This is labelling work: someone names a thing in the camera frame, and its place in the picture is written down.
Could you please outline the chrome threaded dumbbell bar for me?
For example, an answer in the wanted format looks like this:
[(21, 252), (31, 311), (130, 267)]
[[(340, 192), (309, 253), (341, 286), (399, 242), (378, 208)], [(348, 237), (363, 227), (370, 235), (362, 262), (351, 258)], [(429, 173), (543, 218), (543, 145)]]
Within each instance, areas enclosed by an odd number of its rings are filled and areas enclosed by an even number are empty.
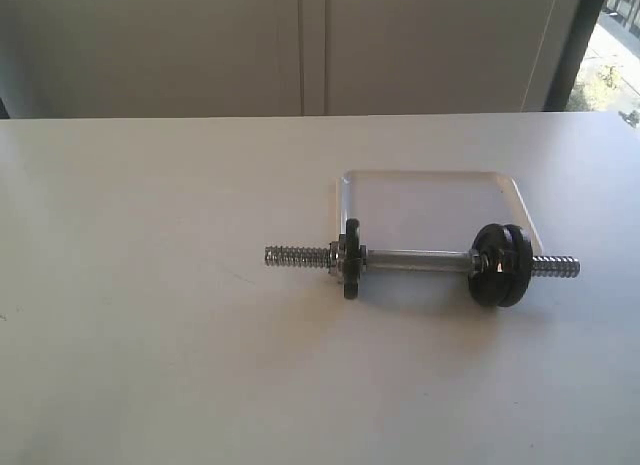
[[(400, 270), (415, 272), (452, 272), (472, 276), (479, 270), (478, 253), (426, 250), (374, 250), (363, 248), (362, 272)], [(271, 267), (324, 269), (342, 280), (344, 246), (334, 241), (322, 247), (267, 246), (264, 262)], [(532, 277), (576, 278), (580, 262), (571, 256), (533, 256)]]

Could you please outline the black weight plate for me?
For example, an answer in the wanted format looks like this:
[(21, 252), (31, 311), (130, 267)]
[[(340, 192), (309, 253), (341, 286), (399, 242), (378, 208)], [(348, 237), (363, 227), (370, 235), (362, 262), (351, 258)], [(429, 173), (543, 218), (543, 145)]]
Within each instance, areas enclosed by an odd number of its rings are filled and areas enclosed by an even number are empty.
[(472, 250), (478, 253), (480, 267), (468, 278), (468, 289), (481, 306), (508, 308), (521, 299), (516, 229), (514, 224), (492, 223), (484, 226), (473, 241)]
[(363, 248), (360, 245), (359, 229), (358, 219), (346, 220), (342, 278), (343, 296), (347, 300), (354, 300), (359, 294), (359, 281), (363, 268)]
[(508, 224), (505, 228), (511, 234), (515, 252), (515, 268), (508, 280), (508, 292), (499, 304), (499, 307), (502, 308), (511, 307), (523, 298), (528, 289), (533, 268), (533, 248), (526, 231), (514, 224)]

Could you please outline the white rectangular tray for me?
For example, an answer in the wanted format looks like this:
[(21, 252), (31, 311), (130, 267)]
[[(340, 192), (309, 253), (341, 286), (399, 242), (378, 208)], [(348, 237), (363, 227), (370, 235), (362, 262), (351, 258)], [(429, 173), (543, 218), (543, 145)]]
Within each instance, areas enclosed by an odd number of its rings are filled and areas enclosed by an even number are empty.
[(369, 249), (466, 251), (487, 224), (525, 230), (544, 247), (515, 180), (486, 171), (349, 170), (336, 182), (334, 233), (360, 222)]

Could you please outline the dark window frame post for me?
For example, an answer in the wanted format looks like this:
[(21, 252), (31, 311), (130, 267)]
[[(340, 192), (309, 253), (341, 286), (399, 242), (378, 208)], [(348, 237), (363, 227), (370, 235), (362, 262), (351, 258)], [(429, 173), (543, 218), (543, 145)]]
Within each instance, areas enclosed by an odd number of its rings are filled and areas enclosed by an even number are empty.
[(604, 2), (605, 0), (578, 1), (544, 102), (544, 112), (563, 112), (566, 109)]

